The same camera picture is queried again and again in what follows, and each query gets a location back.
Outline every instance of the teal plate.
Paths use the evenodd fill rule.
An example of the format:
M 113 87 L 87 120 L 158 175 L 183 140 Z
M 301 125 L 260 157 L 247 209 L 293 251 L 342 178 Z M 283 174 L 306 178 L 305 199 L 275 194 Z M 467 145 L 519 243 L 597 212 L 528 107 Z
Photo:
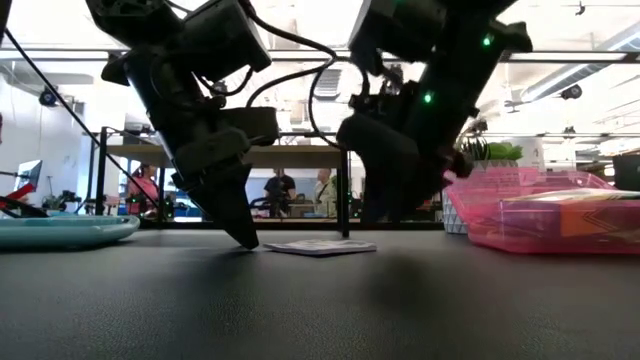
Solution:
M 115 242 L 140 226 L 135 216 L 0 219 L 0 247 L 79 247 Z

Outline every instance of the man in black shirt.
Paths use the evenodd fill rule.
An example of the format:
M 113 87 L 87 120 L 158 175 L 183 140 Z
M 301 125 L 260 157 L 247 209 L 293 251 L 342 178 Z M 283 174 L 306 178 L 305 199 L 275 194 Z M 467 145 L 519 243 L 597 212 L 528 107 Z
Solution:
M 271 204 L 269 217 L 280 217 L 278 210 L 285 214 L 289 211 L 289 202 L 296 197 L 296 182 L 284 173 L 284 169 L 273 169 L 274 177 L 264 186 L 264 197 Z

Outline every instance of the black table surface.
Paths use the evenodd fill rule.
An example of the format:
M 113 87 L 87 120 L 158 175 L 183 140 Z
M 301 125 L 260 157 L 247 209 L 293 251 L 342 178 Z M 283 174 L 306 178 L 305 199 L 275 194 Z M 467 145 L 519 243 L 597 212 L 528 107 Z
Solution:
M 640 358 L 635 258 L 509 255 L 440 232 L 353 238 L 379 249 L 316 259 L 148 231 L 0 254 L 0 359 Z

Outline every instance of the pink storage container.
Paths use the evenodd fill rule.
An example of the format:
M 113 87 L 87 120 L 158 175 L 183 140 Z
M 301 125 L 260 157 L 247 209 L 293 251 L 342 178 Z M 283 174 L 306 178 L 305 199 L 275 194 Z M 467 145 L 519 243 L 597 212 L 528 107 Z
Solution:
M 514 253 L 640 254 L 640 200 L 621 200 L 637 193 L 588 173 L 488 168 L 445 191 L 477 245 Z M 588 193 L 589 201 L 576 200 L 576 193 Z

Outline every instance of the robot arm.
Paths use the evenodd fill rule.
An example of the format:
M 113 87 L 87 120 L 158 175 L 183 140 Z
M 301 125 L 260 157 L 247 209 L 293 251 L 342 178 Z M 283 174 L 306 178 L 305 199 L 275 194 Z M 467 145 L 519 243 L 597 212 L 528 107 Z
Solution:
M 351 36 L 351 60 L 374 76 L 392 77 L 381 52 L 427 66 L 396 93 L 354 96 L 354 115 L 338 141 L 366 169 L 363 222 L 400 221 L 472 164 L 456 137 L 503 52 L 533 50 L 526 25 L 495 18 L 515 0 L 365 0 Z
M 211 0 L 180 19 L 164 0 L 87 0 L 96 25 L 131 49 L 102 78 L 136 90 L 175 166 L 176 187 L 251 249 L 258 245 L 245 192 L 251 165 L 242 158 L 278 138 L 276 110 L 223 109 L 225 94 L 209 85 L 271 64 L 247 4 Z

